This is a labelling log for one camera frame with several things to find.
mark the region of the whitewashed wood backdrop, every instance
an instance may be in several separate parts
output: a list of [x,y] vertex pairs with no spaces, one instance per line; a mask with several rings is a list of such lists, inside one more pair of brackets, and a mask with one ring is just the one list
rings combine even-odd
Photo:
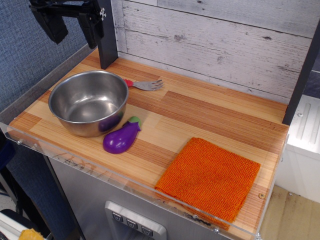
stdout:
[[111,4],[119,57],[285,104],[320,19],[320,0]]

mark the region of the button panel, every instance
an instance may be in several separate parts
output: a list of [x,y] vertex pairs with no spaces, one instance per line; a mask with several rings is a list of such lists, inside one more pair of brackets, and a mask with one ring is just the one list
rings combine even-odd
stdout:
[[124,224],[131,231],[138,231],[139,239],[147,237],[152,240],[167,240],[167,230],[161,224],[146,218],[130,209],[118,205],[112,201],[105,202],[105,212],[108,223],[115,231],[112,233],[114,239],[124,239],[124,232],[120,232],[119,224]]

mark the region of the stainless steel bowl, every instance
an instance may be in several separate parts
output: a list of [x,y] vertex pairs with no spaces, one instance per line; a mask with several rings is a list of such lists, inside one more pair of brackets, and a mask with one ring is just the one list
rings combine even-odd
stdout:
[[118,125],[128,96],[128,86],[121,77],[101,70],[85,71],[53,89],[49,108],[71,133],[96,137]]

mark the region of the red fork handle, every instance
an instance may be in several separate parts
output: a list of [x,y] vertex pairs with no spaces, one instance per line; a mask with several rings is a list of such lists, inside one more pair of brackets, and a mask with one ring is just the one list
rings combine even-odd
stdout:
[[125,81],[125,83],[126,83],[126,85],[127,85],[128,87],[132,87],[132,86],[134,85],[134,82],[131,81],[131,80],[128,80],[128,79],[123,79],[123,80]]

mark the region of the textured dish cloth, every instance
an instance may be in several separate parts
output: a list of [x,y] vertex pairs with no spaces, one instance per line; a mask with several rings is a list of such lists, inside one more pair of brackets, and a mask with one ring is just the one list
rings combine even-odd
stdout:
[[[259,169],[257,162],[193,137],[167,168],[155,189],[232,223]],[[225,230],[229,229],[227,223],[188,209]]]

